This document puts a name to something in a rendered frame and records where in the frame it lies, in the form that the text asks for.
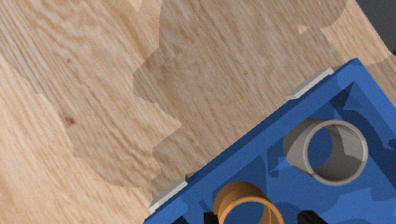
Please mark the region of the blue crate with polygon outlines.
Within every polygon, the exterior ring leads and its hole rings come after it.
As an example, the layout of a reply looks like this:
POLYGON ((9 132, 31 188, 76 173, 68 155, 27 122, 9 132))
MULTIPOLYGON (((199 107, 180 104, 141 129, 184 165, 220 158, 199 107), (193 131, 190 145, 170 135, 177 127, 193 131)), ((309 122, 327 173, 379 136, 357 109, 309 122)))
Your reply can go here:
POLYGON ((218 192, 236 181, 256 185, 285 224, 297 224, 301 210, 328 224, 396 224, 396 108, 358 58, 328 76, 193 174, 143 224, 203 224, 218 192), (283 136, 306 118, 344 120, 362 132, 369 156, 355 180, 328 186, 289 164, 283 136))

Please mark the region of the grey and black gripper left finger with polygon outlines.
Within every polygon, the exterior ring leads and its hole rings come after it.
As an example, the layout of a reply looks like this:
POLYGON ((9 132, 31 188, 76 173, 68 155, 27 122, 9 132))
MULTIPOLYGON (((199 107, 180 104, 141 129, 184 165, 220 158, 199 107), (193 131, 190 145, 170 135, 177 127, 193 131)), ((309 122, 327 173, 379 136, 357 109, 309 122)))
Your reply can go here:
POLYGON ((203 212, 203 224, 219 224, 218 216, 213 212, 203 212))

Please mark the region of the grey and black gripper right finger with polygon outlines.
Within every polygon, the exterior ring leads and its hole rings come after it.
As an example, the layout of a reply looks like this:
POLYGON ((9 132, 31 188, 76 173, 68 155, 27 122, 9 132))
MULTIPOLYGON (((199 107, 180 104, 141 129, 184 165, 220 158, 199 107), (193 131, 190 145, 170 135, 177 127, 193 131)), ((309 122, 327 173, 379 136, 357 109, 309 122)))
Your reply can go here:
POLYGON ((297 224, 328 224, 313 210, 302 210, 297 215, 297 224))

